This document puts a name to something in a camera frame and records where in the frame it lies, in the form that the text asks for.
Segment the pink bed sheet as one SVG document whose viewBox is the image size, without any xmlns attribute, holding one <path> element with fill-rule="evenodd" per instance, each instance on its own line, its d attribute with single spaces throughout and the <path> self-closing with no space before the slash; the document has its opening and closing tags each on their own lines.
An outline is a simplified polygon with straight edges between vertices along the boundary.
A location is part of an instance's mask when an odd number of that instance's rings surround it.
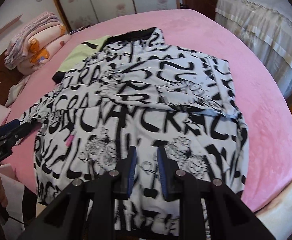
<svg viewBox="0 0 292 240">
<path fill-rule="evenodd" d="M 11 106 L 8 119 L 19 118 L 54 88 L 52 76 L 81 42 L 158 27 L 168 44 L 194 49 L 229 62 L 236 105 L 248 125 L 249 171 L 242 201 L 257 211 L 292 181 L 292 115 L 277 84 L 254 53 L 227 29 L 189 9 L 126 15 L 74 34 L 41 69 L 34 72 Z"/>
</svg>

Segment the folded pink bear quilt stack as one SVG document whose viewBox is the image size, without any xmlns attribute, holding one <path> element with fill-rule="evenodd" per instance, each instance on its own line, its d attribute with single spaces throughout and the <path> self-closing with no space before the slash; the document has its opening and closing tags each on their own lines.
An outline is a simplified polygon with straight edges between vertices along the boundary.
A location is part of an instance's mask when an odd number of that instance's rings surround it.
<svg viewBox="0 0 292 240">
<path fill-rule="evenodd" d="M 48 61 L 70 40 L 66 27 L 52 12 L 44 12 L 26 24 L 6 49 L 4 64 L 30 75 Z"/>
</svg>

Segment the green black folded garment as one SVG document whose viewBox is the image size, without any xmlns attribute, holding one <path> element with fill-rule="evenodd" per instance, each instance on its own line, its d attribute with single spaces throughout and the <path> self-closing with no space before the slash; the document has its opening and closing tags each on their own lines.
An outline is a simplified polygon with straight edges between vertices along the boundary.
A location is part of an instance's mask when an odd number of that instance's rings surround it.
<svg viewBox="0 0 292 240">
<path fill-rule="evenodd" d="M 109 37 L 109 35 L 105 35 L 95 40 L 84 41 L 77 45 L 61 63 L 60 67 L 52 77 L 52 80 L 56 84 L 59 84 L 64 78 L 66 72 L 71 70 L 77 64 L 84 62 L 87 57 L 99 52 L 102 45 Z"/>
</svg>

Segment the lace covered furniture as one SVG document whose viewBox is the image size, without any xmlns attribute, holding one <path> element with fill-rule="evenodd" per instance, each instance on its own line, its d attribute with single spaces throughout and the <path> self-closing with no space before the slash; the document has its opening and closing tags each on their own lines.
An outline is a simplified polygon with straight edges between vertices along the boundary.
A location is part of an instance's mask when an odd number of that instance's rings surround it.
<svg viewBox="0 0 292 240">
<path fill-rule="evenodd" d="M 215 21 L 263 63 L 285 99 L 292 97 L 292 6 L 288 0 L 218 0 Z"/>
</svg>

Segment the white black graffiti print jacket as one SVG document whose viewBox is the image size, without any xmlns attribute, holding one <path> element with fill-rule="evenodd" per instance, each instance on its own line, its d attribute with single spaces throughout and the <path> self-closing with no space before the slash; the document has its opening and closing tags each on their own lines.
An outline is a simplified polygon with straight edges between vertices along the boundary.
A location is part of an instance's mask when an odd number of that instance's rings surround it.
<svg viewBox="0 0 292 240">
<path fill-rule="evenodd" d="M 197 179 L 220 179 L 237 195 L 245 187 L 248 127 L 228 61 L 166 44 L 158 28 L 110 37 L 20 120 L 41 124 L 34 168 L 43 205 L 72 180 L 113 170 L 136 148 L 132 196 L 115 203 L 116 229 L 178 235 L 179 202 L 162 197 L 160 146 Z"/>
</svg>

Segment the small white cloth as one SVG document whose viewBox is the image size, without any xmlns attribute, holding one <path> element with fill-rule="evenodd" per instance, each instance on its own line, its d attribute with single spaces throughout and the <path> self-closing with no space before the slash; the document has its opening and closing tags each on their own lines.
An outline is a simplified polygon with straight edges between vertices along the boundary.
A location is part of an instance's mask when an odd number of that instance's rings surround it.
<svg viewBox="0 0 292 240">
<path fill-rule="evenodd" d="M 14 103 L 14 101 L 17 99 L 21 91 L 24 89 L 29 79 L 30 79 L 30 75 L 25 76 L 21 79 L 21 81 L 19 81 L 19 83 L 17 83 L 16 85 L 13 85 L 10 88 L 7 101 L 4 105 L 5 107 L 9 107 L 10 105 Z"/>
</svg>

